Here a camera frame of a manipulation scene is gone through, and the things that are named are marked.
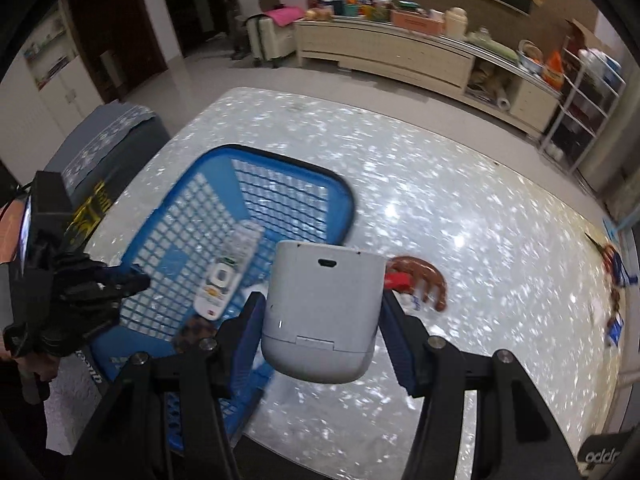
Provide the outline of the red keychain tool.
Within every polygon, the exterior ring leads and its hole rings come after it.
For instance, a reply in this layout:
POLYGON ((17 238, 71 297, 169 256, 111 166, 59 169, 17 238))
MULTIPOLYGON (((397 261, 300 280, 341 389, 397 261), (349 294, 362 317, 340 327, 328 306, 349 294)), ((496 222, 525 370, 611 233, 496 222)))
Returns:
POLYGON ((394 290, 401 294, 411 294, 413 292, 413 277, 409 273, 390 271, 384 276, 384 289, 394 290))

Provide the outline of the white rounded device box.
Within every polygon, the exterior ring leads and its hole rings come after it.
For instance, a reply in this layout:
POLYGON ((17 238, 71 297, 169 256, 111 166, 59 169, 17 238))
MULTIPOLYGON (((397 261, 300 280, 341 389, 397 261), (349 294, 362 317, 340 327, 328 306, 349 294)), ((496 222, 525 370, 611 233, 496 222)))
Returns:
POLYGON ((282 240, 262 324, 265 360, 304 382, 360 378, 372 361, 385 270, 373 252, 282 240))

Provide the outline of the cream jar on cabinet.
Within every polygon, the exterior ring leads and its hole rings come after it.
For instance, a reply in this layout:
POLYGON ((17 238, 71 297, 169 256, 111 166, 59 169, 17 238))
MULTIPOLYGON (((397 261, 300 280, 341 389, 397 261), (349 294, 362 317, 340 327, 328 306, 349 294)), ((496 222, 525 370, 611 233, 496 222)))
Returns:
POLYGON ((455 6, 445 12, 445 35, 454 40, 464 41, 468 28, 468 14, 462 8, 455 6))

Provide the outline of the pink cloth on suitcase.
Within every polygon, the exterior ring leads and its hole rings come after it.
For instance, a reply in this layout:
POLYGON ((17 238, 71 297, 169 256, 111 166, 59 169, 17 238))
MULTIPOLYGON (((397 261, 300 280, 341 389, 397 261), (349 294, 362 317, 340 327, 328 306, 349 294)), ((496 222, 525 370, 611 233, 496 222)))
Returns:
POLYGON ((280 6, 280 8, 265 11, 264 14, 278 27, 288 27, 305 16, 305 12, 298 6, 280 6))

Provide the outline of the cream tv cabinet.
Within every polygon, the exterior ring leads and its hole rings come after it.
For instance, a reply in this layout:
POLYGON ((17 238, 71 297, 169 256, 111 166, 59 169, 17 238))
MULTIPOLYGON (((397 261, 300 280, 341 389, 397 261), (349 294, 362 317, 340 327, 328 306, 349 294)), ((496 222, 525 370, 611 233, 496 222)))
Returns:
POLYGON ((359 21, 299 20, 297 59, 336 63, 425 89, 477 108, 540 139, 559 92, 540 77, 472 44, 359 21))

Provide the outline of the white remote control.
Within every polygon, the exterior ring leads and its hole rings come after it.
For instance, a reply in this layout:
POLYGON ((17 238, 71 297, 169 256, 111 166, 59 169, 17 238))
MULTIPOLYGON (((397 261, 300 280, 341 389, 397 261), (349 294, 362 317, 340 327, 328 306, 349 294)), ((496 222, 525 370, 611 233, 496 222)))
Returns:
POLYGON ((193 307, 198 315, 209 321, 221 318, 257 252, 262 234, 264 228, 252 220, 240 220, 229 232, 196 290, 193 307))

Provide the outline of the brown checkered pouch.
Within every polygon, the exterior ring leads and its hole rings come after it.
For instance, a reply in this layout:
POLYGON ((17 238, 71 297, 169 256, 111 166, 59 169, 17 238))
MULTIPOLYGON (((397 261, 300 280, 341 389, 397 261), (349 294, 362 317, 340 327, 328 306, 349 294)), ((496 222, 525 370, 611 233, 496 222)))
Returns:
POLYGON ((172 348, 178 354, 187 352, 190 348, 197 346, 202 339, 214 338, 216 333, 217 329, 213 322, 197 314, 193 315, 171 339, 172 348))

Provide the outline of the brown wooden massage comb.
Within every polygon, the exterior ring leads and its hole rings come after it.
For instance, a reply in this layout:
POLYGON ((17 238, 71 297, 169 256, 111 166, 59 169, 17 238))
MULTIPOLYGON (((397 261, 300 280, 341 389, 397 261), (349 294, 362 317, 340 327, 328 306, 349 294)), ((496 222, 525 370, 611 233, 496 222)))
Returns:
POLYGON ((411 295, 427 300, 432 289, 437 290, 434 309, 442 312, 447 307, 447 283, 440 271, 426 260, 413 256, 397 256, 390 258, 386 264, 386 272, 397 271, 409 273, 413 277, 411 295))

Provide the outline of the white green suitcase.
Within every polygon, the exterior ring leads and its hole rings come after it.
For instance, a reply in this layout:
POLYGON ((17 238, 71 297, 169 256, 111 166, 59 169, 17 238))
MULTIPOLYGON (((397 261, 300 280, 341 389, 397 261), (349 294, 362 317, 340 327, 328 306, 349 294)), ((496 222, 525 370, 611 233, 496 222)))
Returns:
POLYGON ((297 50, 294 24, 281 26, 266 14, 256 14, 245 21, 245 27, 255 66, 278 68, 297 50))

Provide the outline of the orange box on cabinet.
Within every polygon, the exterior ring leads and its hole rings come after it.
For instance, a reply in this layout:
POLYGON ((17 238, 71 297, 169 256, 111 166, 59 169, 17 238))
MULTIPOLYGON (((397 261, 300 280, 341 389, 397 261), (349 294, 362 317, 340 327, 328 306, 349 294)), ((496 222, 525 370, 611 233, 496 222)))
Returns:
POLYGON ((445 32, 445 24, 442 18, 429 18, 416 12, 393 10, 390 19, 395 27, 417 32, 427 36, 442 36, 445 32))

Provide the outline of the white astronaut figurine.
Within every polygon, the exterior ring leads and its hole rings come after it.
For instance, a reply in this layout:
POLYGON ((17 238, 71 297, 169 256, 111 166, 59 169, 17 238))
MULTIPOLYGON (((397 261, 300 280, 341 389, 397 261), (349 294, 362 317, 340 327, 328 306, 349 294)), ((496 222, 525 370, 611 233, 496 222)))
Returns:
POLYGON ((425 311, 430 310, 431 307, 433 307, 433 301, 431 298, 423 300, 421 297, 413 295, 401 295, 400 304, 408 311, 425 311))

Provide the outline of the blue plastic basket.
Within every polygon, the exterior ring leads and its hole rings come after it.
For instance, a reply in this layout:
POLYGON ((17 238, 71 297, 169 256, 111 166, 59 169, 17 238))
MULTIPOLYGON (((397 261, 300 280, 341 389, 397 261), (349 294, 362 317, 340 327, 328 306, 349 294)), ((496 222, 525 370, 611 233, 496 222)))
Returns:
POLYGON ((134 234, 120 259, 150 287, 125 299, 120 322, 89 346, 112 382, 137 351, 170 356, 195 323, 218 328, 266 284, 281 240, 339 245, 356 198, 334 172, 239 144, 198 158, 134 234))

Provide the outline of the grey patterned chair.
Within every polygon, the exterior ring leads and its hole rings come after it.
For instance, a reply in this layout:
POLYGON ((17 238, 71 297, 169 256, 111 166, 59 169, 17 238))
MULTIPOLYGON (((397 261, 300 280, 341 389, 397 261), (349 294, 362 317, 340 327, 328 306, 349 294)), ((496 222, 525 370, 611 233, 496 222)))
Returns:
POLYGON ((149 107, 111 102, 98 106, 66 138, 46 169, 63 179, 73 208, 64 246, 86 246, 132 179, 170 140, 149 107))

